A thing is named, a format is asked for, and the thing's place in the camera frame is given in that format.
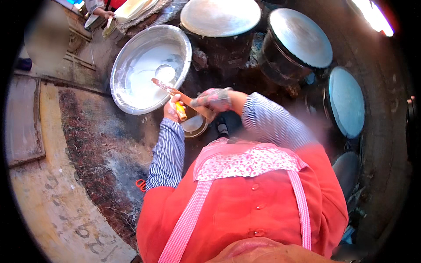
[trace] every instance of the person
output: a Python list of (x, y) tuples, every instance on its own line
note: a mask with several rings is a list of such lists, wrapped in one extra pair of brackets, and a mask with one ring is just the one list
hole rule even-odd
[(143, 261), (330, 262), (348, 212), (311, 131), (258, 93), (209, 89), (192, 105), (236, 112), (256, 140), (220, 136), (183, 177), (178, 100), (164, 106), (146, 180), (136, 233)]
[(86, 9), (88, 10), (88, 13), (102, 16), (105, 19), (108, 19), (110, 17), (114, 16), (114, 12), (112, 11), (105, 11), (105, 5), (104, 1), (102, 0), (85, 0)]

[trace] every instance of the metal basin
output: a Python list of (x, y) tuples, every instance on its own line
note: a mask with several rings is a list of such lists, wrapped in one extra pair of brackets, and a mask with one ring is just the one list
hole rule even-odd
[(141, 115), (164, 105), (170, 95), (151, 79), (155, 70), (168, 64), (176, 70), (171, 82), (175, 89), (183, 84), (190, 69), (192, 47), (181, 29), (158, 25), (143, 30), (126, 43), (111, 71), (111, 94), (124, 112)]

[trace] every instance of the button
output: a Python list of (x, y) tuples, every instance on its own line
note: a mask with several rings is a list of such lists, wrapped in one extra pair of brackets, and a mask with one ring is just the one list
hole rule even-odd
[(261, 228), (256, 229), (254, 231), (254, 236), (263, 236), (264, 234), (265, 234), (264, 229), (261, 229)]
[(265, 207), (266, 207), (266, 205), (261, 204), (261, 205), (256, 206), (256, 209), (257, 209), (257, 210), (262, 210), (262, 209), (263, 209), (263, 208), (265, 208)]

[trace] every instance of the round metal griddle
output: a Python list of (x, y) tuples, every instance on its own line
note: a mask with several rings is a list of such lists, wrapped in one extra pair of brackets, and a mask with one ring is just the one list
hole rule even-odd
[(254, 0), (191, 0), (181, 11), (184, 28), (205, 37), (231, 37), (249, 31), (260, 21)]
[(304, 14), (288, 8), (275, 9), (269, 15), (269, 24), (282, 45), (304, 63), (316, 68), (332, 63), (328, 37)]
[(357, 137), (364, 126), (364, 97), (355, 78), (341, 66), (330, 73), (329, 100), (342, 134), (349, 139)]
[(114, 102), (122, 111), (134, 115), (160, 108), (170, 95), (151, 81), (155, 70), (162, 64), (173, 67), (176, 75), (170, 84), (178, 90), (191, 60), (192, 46), (178, 27), (158, 25), (141, 31), (124, 45), (112, 67)]

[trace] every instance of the orange scissors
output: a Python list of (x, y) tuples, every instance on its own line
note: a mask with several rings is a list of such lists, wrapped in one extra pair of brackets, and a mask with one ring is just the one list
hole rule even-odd
[(143, 179), (139, 179), (136, 181), (136, 186), (139, 187), (140, 191), (146, 192), (146, 181)]

